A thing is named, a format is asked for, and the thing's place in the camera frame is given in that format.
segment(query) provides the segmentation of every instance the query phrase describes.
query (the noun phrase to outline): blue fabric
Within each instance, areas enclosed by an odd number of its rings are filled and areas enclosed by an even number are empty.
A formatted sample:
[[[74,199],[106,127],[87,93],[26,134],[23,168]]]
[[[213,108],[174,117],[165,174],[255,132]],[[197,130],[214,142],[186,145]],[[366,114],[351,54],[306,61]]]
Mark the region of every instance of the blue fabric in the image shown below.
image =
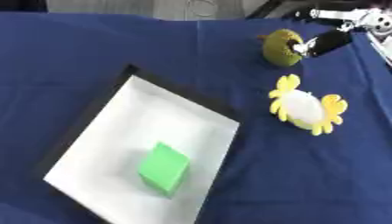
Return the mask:
[[[280,20],[1,14],[0,223],[98,222],[34,169],[131,63],[220,99],[241,115],[200,223],[389,224],[389,70],[362,34],[323,57],[272,66],[260,56],[256,35],[279,28],[305,39],[328,29]],[[301,76],[300,89],[348,100],[345,121],[331,135],[311,136],[269,114],[268,92],[291,73]]]

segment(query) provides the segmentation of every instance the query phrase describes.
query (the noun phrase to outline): green block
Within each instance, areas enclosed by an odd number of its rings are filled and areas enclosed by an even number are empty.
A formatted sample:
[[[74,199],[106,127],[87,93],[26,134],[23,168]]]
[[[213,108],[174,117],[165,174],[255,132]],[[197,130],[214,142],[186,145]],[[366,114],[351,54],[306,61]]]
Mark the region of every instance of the green block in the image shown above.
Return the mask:
[[[188,167],[188,157],[163,143],[157,143],[140,164],[138,173],[144,183],[170,198],[184,179]]]

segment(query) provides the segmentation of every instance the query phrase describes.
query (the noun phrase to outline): square plate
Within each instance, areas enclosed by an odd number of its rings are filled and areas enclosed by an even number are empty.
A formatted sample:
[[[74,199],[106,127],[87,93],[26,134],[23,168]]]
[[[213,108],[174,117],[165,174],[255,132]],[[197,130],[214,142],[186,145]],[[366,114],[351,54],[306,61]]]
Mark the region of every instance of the square plate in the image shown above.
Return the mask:
[[[194,223],[239,123],[229,108],[157,76],[127,69],[122,79],[44,180],[111,223]],[[172,199],[137,174],[157,142],[191,161]]]

